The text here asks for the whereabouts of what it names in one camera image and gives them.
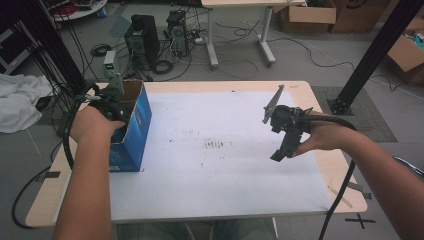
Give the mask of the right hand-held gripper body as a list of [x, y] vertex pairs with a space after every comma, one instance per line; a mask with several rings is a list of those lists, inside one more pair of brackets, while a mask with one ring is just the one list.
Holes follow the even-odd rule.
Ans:
[[270, 125], [275, 133], [292, 130], [299, 130], [300, 133], [309, 133], [311, 127], [306, 117], [310, 114], [311, 108], [303, 110], [299, 107], [279, 105], [278, 101], [283, 89], [284, 85], [281, 84], [270, 102], [264, 107], [264, 119], [262, 122], [266, 124], [271, 121]]

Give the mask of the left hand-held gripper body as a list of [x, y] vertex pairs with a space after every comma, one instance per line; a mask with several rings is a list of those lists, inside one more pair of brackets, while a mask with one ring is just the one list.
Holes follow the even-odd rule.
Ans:
[[97, 84], [92, 85], [93, 96], [87, 96], [89, 105], [99, 110], [105, 117], [110, 117], [113, 121], [128, 122], [131, 113], [121, 102], [124, 95], [124, 88], [120, 74], [114, 74], [105, 88], [100, 88]]

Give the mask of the blue cardboard box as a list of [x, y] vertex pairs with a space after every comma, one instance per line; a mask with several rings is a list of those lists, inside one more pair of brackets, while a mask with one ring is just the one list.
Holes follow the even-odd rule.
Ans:
[[152, 111], [141, 80], [124, 80], [124, 94], [115, 105], [114, 121], [123, 121], [124, 127], [116, 130], [111, 139], [110, 172], [138, 172], [146, 146]]

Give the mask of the person's left hand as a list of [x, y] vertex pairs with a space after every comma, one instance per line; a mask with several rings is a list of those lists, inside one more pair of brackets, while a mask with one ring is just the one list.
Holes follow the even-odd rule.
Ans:
[[96, 108], [87, 106], [77, 112], [70, 136], [77, 143], [103, 142], [109, 145], [113, 133], [124, 125], [122, 121], [108, 120]]

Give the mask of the person's right hand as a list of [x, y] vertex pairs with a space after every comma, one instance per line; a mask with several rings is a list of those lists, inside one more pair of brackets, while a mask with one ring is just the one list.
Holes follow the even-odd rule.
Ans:
[[310, 126], [310, 136], [299, 144], [293, 157], [312, 150], [343, 149], [348, 141], [348, 135], [356, 134], [355, 130], [333, 122], [313, 121]]

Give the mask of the small white power supply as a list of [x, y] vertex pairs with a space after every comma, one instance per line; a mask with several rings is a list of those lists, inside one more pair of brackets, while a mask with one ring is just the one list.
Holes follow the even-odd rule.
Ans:
[[103, 66], [104, 66], [104, 72], [107, 77], [111, 77], [116, 73], [116, 63], [115, 63], [115, 56], [116, 51], [110, 50], [106, 52]]

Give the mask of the black computer tower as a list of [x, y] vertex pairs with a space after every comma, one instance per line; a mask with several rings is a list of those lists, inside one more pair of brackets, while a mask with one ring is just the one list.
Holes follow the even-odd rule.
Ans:
[[130, 56], [136, 58], [145, 70], [150, 70], [158, 60], [160, 43], [155, 19], [152, 15], [134, 14], [124, 34]]

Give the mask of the white table mat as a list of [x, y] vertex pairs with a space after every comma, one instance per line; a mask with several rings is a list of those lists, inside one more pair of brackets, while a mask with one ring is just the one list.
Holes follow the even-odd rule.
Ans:
[[152, 93], [141, 169], [110, 176], [114, 222], [321, 214], [315, 157], [276, 162], [282, 137], [262, 122], [271, 91]]

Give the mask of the white cloth heap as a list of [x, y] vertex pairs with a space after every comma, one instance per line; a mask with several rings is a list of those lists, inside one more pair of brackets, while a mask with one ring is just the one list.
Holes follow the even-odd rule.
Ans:
[[37, 102], [51, 94], [45, 76], [0, 73], [0, 133], [15, 133], [35, 124], [42, 117]]

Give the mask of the open-sided computer tower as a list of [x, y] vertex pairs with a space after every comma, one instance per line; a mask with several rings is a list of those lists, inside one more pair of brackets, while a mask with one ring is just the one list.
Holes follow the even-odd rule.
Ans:
[[166, 22], [167, 33], [171, 41], [171, 52], [177, 57], [188, 55], [188, 40], [186, 31], [186, 12], [184, 10], [171, 10]]

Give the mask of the round white table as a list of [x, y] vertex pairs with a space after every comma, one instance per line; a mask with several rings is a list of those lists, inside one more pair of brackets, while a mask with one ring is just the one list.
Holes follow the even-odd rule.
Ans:
[[91, 8], [76, 7], [75, 11], [70, 14], [62, 14], [57, 12], [53, 15], [55, 21], [68, 21], [96, 14], [99, 18], [107, 16], [106, 6], [107, 0], [92, 0]]

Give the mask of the low brown cardboard box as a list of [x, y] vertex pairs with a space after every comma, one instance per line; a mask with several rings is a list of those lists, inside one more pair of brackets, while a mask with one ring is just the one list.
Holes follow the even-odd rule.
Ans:
[[306, 0], [280, 11], [281, 29], [286, 33], [327, 33], [336, 23], [336, 6], [332, 0]]

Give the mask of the white-legged wooden desk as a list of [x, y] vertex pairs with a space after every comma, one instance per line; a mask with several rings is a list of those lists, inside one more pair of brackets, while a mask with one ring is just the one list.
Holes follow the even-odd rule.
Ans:
[[286, 7], [290, 5], [303, 4], [305, 0], [201, 0], [202, 6], [207, 9], [207, 37], [206, 37], [206, 49], [212, 69], [216, 69], [219, 66], [217, 54], [213, 43], [213, 9], [219, 7], [252, 7], [252, 6], [264, 6], [265, 13], [263, 19], [262, 33], [257, 36], [258, 45], [262, 50], [265, 62], [268, 66], [271, 66], [276, 62], [276, 59], [267, 43], [267, 36], [270, 26], [273, 9], [277, 7]]

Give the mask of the tall brown cardboard box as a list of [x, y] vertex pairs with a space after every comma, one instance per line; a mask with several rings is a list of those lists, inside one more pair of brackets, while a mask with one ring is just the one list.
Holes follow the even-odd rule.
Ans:
[[330, 33], [350, 34], [370, 32], [391, 0], [332, 0], [336, 7], [336, 22]]

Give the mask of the black aluminium post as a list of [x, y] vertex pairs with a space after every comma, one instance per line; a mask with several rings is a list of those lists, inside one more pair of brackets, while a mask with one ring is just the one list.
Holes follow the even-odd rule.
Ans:
[[361, 89], [365, 86], [384, 56], [424, 6], [424, 0], [399, 0], [349, 80], [328, 105], [334, 115], [346, 115]]

